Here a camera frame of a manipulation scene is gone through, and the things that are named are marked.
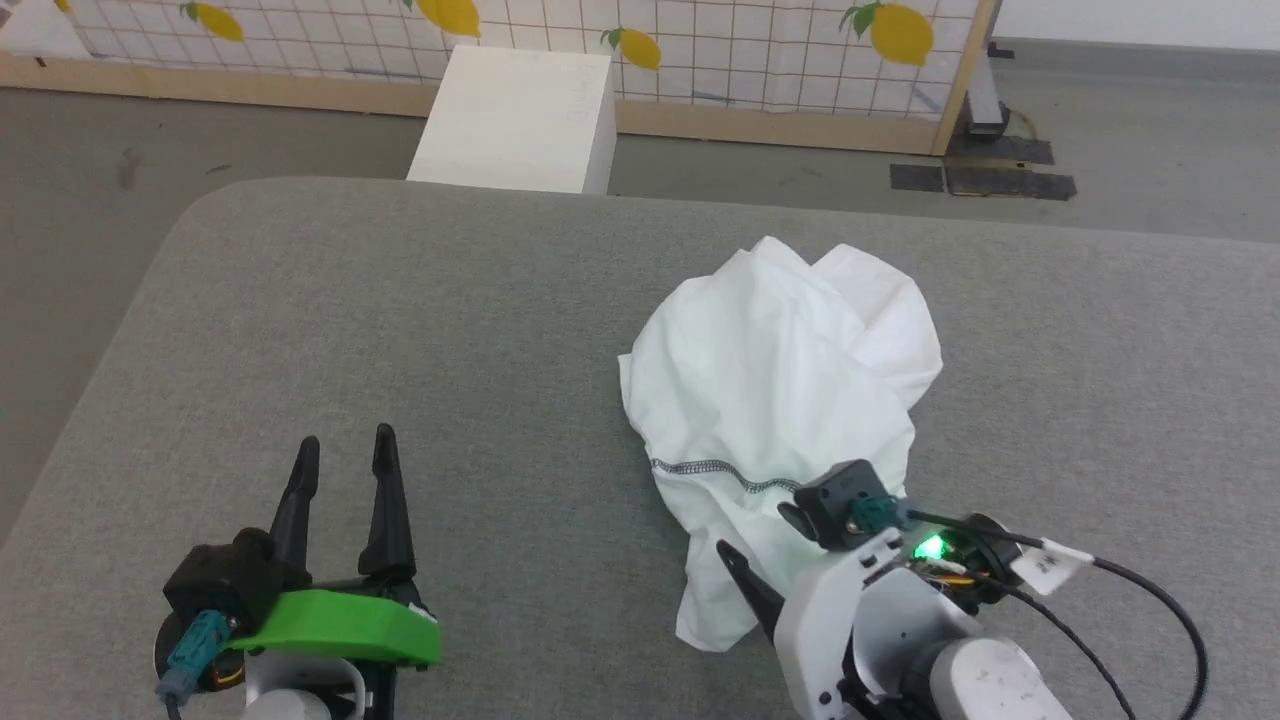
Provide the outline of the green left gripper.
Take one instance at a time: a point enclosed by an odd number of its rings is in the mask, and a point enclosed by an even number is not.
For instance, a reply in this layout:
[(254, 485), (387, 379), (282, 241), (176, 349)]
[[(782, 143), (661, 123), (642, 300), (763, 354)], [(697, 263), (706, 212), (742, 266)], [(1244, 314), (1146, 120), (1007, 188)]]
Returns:
[[(310, 503), (317, 492), (320, 442), (305, 437), (269, 530), (271, 562), (280, 573), (282, 594), (252, 634), (228, 642), (228, 650), (273, 651), (397, 667), (442, 661), (438, 620), (416, 605), (366, 594), (306, 589)], [(367, 542), (358, 571), (384, 582), (410, 582), (417, 571), (410, 509), (396, 432), (376, 428), (371, 471), (376, 482)]]

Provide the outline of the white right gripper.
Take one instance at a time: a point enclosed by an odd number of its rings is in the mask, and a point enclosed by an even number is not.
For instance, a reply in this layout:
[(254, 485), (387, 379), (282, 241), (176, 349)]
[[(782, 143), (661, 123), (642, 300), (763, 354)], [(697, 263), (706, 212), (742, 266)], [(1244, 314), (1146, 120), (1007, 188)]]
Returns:
[(773, 643), (803, 720), (923, 720), (904, 682), (913, 664), (966, 635), (966, 615), (905, 562), (900, 530), (805, 568), (785, 598), (726, 539), (716, 551)]

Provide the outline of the white t-shirt with grey stitching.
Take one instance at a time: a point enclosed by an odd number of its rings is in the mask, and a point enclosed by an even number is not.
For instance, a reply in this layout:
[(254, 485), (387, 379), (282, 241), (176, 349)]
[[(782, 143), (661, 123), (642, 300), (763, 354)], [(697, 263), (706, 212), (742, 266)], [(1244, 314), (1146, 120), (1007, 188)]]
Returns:
[(806, 263), (769, 236), (685, 281), (618, 364), (625, 414), (689, 536), (675, 633), (707, 652), (756, 626), (717, 543), (787, 593), (820, 547), (780, 503), (852, 460), (905, 496), (910, 410), (943, 366), (914, 279), (847, 245)]

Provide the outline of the grey fabric sofa seat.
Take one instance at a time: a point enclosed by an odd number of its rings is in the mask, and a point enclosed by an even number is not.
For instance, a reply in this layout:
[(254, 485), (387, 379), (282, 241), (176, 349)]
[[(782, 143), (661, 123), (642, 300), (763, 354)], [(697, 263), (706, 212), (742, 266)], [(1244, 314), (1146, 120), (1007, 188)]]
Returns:
[(686, 536), (617, 357), (772, 234), (909, 274), (943, 370), (908, 488), (1160, 583), (1197, 720), (1280, 720), (1280, 246), (374, 179), (232, 184), (174, 225), (0, 548), (0, 720), (165, 720), (161, 588), (323, 443), (308, 565), (352, 577), (394, 427), (444, 660), (399, 720), (794, 720), (768, 644), (675, 637)]

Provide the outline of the long black floor mat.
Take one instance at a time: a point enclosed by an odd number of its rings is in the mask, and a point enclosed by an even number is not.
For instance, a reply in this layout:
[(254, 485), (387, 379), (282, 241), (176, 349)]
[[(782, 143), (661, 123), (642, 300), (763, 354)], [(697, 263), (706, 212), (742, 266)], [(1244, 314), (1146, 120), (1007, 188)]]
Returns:
[(946, 165), (943, 177), (952, 196), (1036, 199), (1066, 202), (1078, 195), (1071, 176), (1012, 167)]

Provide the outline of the lemon print partition panel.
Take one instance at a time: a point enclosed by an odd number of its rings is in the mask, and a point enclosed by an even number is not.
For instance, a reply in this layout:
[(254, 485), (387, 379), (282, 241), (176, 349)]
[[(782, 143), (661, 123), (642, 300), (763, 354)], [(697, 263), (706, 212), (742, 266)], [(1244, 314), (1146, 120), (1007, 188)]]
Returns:
[(626, 135), (942, 155), (1000, 0), (55, 0), (0, 88), (425, 117), (462, 46), (608, 56)]

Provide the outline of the white object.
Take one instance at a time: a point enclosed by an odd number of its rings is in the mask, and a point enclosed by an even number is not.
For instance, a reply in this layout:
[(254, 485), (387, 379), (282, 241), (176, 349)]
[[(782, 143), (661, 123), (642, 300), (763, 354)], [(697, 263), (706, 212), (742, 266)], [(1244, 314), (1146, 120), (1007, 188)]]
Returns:
[(0, 53), (90, 59), (72, 18), (55, 0), (0, 0)]

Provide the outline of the white box pedestal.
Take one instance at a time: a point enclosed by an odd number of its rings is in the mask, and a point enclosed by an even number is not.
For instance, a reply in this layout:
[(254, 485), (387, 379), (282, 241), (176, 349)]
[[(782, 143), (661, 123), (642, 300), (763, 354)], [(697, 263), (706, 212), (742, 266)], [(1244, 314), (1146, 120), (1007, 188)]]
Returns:
[(617, 127), (608, 56), (457, 47), (407, 181), (604, 195)]

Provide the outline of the grey metal post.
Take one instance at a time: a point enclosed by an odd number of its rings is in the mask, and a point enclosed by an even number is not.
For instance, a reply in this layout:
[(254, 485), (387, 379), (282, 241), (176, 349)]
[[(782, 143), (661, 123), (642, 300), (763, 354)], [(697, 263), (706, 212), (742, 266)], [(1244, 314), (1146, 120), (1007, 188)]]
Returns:
[(986, 56), (974, 69), (966, 91), (966, 135), (974, 140), (993, 142), (1007, 131), (1011, 110), (1000, 99), (991, 61), (1011, 59), (1014, 54), (989, 41)]

